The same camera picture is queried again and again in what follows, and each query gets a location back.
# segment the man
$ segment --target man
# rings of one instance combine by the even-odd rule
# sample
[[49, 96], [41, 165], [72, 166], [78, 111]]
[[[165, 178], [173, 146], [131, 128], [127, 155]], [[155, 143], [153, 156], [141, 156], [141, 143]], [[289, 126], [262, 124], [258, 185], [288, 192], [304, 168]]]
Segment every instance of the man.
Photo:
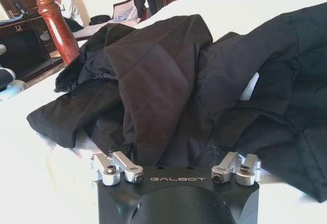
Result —
[[83, 29], [83, 21], [73, 0], [54, 0], [72, 32]]

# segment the white bedsheet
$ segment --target white bedsheet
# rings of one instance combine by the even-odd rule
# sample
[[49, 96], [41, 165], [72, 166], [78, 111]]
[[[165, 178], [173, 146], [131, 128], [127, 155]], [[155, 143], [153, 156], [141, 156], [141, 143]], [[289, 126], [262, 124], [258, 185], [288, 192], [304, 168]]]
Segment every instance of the white bedsheet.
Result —
[[[137, 27], [200, 13], [217, 40], [229, 31], [246, 34], [283, 12], [326, 1], [179, 0]], [[30, 112], [62, 94], [53, 92], [56, 76], [0, 103], [0, 223], [97, 223], [89, 158], [98, 148], [80, 133], [78, 148], [64, 149], [33, 131], [26, 121]], [[260, 224], [325, 223], [326, 210], [327, 203], [319, 204], [271, 174], [262, 174]]]

